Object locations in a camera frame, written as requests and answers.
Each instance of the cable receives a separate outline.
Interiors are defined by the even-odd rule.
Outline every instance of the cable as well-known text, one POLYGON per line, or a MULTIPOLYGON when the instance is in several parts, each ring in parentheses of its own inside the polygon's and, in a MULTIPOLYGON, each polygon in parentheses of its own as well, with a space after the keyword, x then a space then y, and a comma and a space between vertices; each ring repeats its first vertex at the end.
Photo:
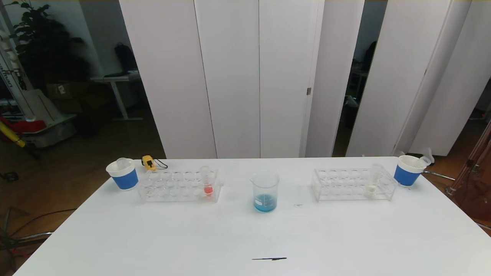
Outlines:
POLYGON ((31 219, 30 221, 26 222, 21 227, 19 227, 19 229, 15 230, 10 236, 13 236, 13 235, 17 234, 20 230, 22 230, 24 227, 26 227, 29 223, 31 223, 31 222, 33 222, 33 221, 35 221, 37 219, 40 219, 40 218, 45 217, 45 216, 48 216, 48 215, 56 214, 56 213, 69 212, 69 211, 75 211, 75 210, 76 210, 76 208, 74 208, 74 209, 60 210, 60 211, 55 211, 55 212, 51 212, 51 213, 47 213, 47 214, 44 214, 44 215, 40 215, 38 217, 35 217, 35 218, 31 219))
POLYGON ((164 164, 162 161, 160 161, 159 159, 154 159, 154 160, 155 160, 155 163, 159 163, 159 167, 161 167, 161 168, 168 168, 169 167, 166 164, 164 164))

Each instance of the white partition panel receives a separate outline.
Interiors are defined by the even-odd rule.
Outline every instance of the white partition panel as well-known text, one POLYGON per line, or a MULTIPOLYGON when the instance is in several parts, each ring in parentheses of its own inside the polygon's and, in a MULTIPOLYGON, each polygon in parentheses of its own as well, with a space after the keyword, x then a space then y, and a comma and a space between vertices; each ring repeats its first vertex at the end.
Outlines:
MULTIPOLYGON (((416 100, 414 101, 411 112, 406 120, 404 130, 402 131, 399 141, 394 149, 395 153, 412 152, 409 149, 421 127, 428 108, 435 97, 435 92, 442 80, 450 57, 452 56, 452 52, 454 51, 455 44, 457 43, 457 39, 461 33, 462 26, 464 25, 464 21, 471 3, 471 1, 451 1, 448 8, 447 17, 443 24, 443 29, 441 30, 440 37, 436 43, 428 69, 423 77, 416 100)), ((436 105, 432 106, 432 110, 439 106, 441 105, 439 102, 437 102, 436 105)), ((437 113, 431 114, 431 118, 434 118, 436 114, 437 113)), ((431 126, 431 129, 436 130, 436 126, 431 126)), ((422 147, 420 147, 420 150, 416 151, 415 153, 424 153, 424 149, 425 146, 423 144, 422 147)))
POLYGON ((259 158, 259 2, 195 0, 218 158, 259 158))
POLYGON ((472 1, 464 26, 410 152, 447 155, 491 76, 491 2, 472 1))
POLYGON ((346 93, 364 0, 324 5, 306 157, 330 157, 346 93))
POLYGON ((216 158, 193 1, 120 5, 167 157, 216 158))
POLYGON ((322 24, 318 11, 323 4, 259 0, 262 158, 300 155, 304 119, 310 109, 307 88, 311 74, 315 75, 316 26, 322 24))
POLYGON ((449 3, 450 0, 388 2, 346 156, 392 155, 449 3))

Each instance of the blue liquid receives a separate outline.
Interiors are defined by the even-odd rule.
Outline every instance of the blue liquid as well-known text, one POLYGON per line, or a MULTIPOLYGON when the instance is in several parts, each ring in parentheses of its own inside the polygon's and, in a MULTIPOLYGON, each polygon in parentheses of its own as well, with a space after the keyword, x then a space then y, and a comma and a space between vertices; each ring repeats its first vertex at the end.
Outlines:
POLYGON ((256 207, 259 212, 271 212, 276 208, 276 197, 267 193, 262 193, 254 199, 254 207, 256 207))

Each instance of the desk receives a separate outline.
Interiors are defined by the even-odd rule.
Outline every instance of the desk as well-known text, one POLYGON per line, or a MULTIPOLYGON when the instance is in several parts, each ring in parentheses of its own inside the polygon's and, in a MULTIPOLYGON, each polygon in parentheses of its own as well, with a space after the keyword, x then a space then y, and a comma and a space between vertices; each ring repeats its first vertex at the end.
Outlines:
MULTIPOLYGON (((491 239, 424 177, 392 201, 317 203, 314 168, 395 157, 166 160, 169 171, 219 169, 216 204, 142 204, 136 190, 106 181, 16 276, 369 275, 477 276, 491 272, 491 239), (278 206, 252 206, 248 178, 280 176, 278 206), (276 261, 253 258, 287 258, 276 261)), ((143 167, 138 166, 138 173, 143 167)))
POLYGON ((112 91, 116 97, 116 102, 118 103, 119 110, 121 111, 121 114, 123 115, 123 118, 121 120, 143 120, 143 118, 136 117, 136 118, 129 118, 128 113, 126 112, 126 108, 124 107, 123 100, 121 99, 121 94, 119 94, 119 89, 116 84, 116 82, 131 82, 134 80, 139 80, 140 74, 139 73, 132 73, 132 74, 127 74, 124 76, 119 76, 119 77, 92 77, 90 78, 91 81, 98 82, 98 83, 110 83, 112 87, 112 91))
POLYGON ((351 77, 352 74, 353 75, 358 75, 358 82, 356 84, 356 100, 358 101, 358 104, 360 104, 360 99, 361 99, 361 95, 360 95, 361 80, 363 78, 367 78, 368 77, 368 71, 360 71, 359 69, 352 68, 351 69, 351 72, 350 72, 350 77, 351 77))

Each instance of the white container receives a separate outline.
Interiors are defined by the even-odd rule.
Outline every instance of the white container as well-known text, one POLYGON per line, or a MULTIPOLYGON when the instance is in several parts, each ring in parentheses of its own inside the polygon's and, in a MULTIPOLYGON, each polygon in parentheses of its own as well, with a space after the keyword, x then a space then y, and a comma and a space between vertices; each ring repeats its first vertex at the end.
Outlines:
POLYGON ((431 164, 431 161, 426 157, 417 158, 410 155, 402 155, 397 162, 394 178, 402 186, 412 186, 429 164, 431 164))
POLYGON ((128 158, 119 158, 106 167, 106 171, 112 177, 114 182, 123 191, 129 191, 133 189, 138 183, 138 176, 136 174, 135 165, 133 160, 128 158), (126 160, 125 167, 121 168, 118 165, 118 161, 126 160))

